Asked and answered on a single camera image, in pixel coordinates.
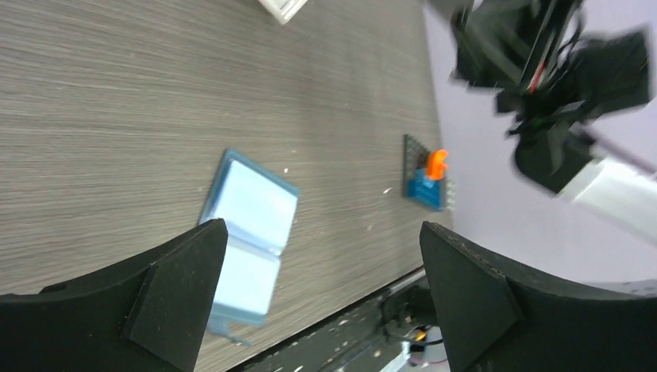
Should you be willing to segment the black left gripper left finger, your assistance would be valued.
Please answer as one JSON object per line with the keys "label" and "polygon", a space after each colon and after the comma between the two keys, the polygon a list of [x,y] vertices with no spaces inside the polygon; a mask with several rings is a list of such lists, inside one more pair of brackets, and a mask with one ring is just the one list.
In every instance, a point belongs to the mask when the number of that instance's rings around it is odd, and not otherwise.
{"label": "black left gripper left finger", "polygon": [[37,294],[4,294],[1,369],[192,371],[227,238],[214,219]]}

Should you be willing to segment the blue leather card holder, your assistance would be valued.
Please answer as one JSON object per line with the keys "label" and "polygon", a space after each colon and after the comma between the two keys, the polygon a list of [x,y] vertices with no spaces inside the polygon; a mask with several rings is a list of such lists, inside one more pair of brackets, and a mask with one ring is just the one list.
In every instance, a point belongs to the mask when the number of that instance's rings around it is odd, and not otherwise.
{"label": "blue leather card holder", "polygon": [[240,152],[224,152],[199,218],[200,223],[223,219],[229,233],[210,332],[240,344],[230,324],[265,323],[300,193]]}

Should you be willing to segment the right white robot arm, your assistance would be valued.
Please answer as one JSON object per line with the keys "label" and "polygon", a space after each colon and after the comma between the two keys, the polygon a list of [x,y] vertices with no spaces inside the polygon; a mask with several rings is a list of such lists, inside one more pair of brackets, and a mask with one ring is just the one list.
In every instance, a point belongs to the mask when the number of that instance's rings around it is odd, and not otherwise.
{"label": "right white robot arm", "polygon": [[526,179],[656,240],[656,171],[592,129],[653,98],[649,35],[584,33],[580,1],[483,1],[450,19],[457,80],[495,91]]}

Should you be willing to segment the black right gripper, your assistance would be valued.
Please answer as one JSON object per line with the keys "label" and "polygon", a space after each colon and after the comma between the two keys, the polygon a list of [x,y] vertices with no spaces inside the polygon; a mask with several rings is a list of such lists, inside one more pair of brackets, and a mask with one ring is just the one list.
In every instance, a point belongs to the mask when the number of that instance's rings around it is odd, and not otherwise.
{"label": "black right gripper", "polygon": [[556,69],[559,48],[580,1],[483,1],[452,14],[452,76],[497,90],[499,113],[521,111],[525,97]]}

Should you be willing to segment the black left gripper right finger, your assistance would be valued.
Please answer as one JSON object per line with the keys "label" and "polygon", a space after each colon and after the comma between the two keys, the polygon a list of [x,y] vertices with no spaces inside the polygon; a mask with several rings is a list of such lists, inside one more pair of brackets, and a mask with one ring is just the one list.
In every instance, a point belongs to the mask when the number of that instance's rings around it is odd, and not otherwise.
{"label": "black left gripper right finger", "polygon": [[453,371],[654,371],[656,300],[548,274],[434,222],[419,243]]}

